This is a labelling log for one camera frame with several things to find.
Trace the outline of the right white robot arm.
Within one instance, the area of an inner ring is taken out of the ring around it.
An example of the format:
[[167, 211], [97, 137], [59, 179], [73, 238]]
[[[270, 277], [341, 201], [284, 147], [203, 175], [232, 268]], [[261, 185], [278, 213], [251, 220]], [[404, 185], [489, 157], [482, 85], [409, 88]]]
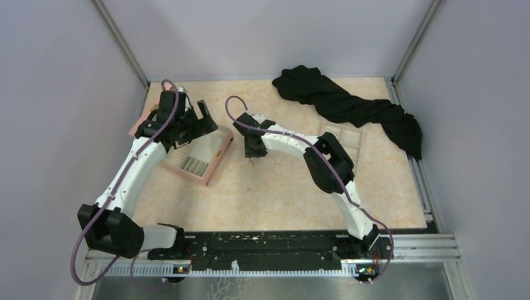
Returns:
[[376, 250], [380, 237], [378, 227], [359, 197], [353, 160], [335, 135], [329, 132], [320, 136], [301, 134], [247, 112], [234, 118], [233, 125], [250, 145], [252, 158], [279, 151], [302, 159], [314, 184], [335, 200], [346, 221], [355, 255], [367, 258]]

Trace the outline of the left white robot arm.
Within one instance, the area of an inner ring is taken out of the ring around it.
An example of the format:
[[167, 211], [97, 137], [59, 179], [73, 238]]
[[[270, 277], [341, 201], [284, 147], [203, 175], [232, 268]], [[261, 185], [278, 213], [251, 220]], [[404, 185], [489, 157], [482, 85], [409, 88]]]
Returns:
[[162, 90], [157, 108], [134, 127], [134, 141], [107, 189], [94, 204], [83, 204], [77, 218], [90, 250], [122, 258], [163, 249], [173, 259], [188, 249], [182, 228], [167, 224], [142, 227], [133, 221], [136, 204], [166, 154], [212, 133], [218, 125], [205, 101], [192, 104], [186, 90]]

